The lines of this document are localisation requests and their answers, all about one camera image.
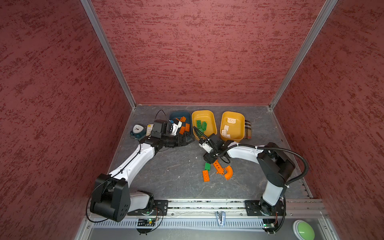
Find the green lego cube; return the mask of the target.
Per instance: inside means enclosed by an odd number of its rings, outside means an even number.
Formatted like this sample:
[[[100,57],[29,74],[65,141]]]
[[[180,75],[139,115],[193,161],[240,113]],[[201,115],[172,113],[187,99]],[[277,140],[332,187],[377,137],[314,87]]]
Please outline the green lego cube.
[[[211,165],[208,163],[205,163],[205,171],[210,171],[211,170]]]

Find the orange long lego beam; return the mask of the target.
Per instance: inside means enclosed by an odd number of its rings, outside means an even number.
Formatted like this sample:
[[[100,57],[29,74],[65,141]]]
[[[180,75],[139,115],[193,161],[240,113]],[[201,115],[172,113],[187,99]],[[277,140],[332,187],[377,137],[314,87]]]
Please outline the orange long lego beam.
[[[220,163],[218,162],[218,160],[216,160],[214,163],[213,163],[213,166],[214,168],[217,170],[217,174],[220,174],[220,175],[224,175],[224,169],[222,168],[222,166],[220,165]]]

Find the green long lego brick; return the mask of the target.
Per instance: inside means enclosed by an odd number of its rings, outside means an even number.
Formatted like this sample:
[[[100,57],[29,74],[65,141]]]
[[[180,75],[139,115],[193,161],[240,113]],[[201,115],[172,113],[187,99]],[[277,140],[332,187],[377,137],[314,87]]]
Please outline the green long lego brick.
[[[206,122],[202,122],[202,123],[201,123],[201,130],[202,130],[203,132],[205,132],[205,131],[207,130],[207,126],[208,126],[208,124],[207,124]]]

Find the white 2x4 lego brick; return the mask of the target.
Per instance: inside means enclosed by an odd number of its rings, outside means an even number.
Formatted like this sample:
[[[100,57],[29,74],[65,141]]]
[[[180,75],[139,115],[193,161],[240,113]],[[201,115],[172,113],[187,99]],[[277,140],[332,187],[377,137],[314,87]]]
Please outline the white 2x4 lego brick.
[[[227,118],[227,123],[229,123],[229,124],[236,124],[237,123],[237,119]]]

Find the orange 2x4 lego bottom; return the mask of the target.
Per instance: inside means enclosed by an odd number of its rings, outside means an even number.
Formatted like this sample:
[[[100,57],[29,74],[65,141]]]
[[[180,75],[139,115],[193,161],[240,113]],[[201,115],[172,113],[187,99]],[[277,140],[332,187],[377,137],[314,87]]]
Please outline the orange 2x4 lego bottom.
[[[208,170],[202,171],[203,173],[203,180],[204,182],[209,182],[210,181],[210,173]]]

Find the orange curved lego piece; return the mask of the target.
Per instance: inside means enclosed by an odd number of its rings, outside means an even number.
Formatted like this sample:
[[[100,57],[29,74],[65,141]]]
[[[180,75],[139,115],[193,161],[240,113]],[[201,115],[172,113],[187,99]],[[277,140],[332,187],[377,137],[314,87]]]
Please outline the orange curved lego piece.
[[[224,174],[224,177],[225,179],[228,181],[232,178],[234,172],[233,172],[233,169],[230,165],[228,165],[226,168],[225,168],[225,174]]]

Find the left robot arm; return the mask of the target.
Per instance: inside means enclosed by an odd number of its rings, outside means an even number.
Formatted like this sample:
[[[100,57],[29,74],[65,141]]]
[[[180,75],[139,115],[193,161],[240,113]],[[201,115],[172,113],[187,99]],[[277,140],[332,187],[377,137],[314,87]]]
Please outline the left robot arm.
[[[97,177],[86,213],[115,222],[122,221],[128,213],[136,210],[151,214],[155,209],[153,194],[145,191],[131,193],[134,178],[162,148],[184,147],[194,141],[187,135],[142,138],[135,151],[119,167]]]

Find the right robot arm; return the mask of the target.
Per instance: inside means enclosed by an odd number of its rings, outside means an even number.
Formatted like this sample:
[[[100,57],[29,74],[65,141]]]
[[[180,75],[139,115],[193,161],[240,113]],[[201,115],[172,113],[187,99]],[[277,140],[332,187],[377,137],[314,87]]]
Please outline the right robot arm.
[[[259,202],[259,209],[265,216],[270,216],[276,212],[276,205],[284,197],[289,185],[304,178],[309,171],[308,161],[304,157],[291,150],[280,148],[275,143],[253,146],[234,141],[224,141],[212,134],[210,137],[201,137],[199,146],[206,151],[204,160],[209,164],[225,158],[227,164],[230,163],[231,159],[241,159],[256,163],[261,167],[268,181]],[[291,175],[296,165],[287,154],[298,157],[304,164],[303,172],[294,178],[291,178]]]

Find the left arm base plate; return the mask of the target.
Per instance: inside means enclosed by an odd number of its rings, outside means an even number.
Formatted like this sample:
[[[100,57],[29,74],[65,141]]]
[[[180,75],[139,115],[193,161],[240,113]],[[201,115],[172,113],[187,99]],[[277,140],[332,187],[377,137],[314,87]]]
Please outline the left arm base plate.
[[[127,213],[128,216],[156,217],[166,216],[168,211],[168,200],[153,200],[146,208]]]

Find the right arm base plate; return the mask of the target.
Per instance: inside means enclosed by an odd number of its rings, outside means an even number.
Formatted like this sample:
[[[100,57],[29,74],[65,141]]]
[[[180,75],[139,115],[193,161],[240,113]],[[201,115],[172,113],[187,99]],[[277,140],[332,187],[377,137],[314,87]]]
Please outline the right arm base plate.
[[[284,203],[278,201],[275,206],[270,206],[265,202],[260,203],[256,200],[246,200],[245,201],[245,210],[247,216],[266,216],[266,217],[275,217],[276,215],[283,216],[285,212]]]

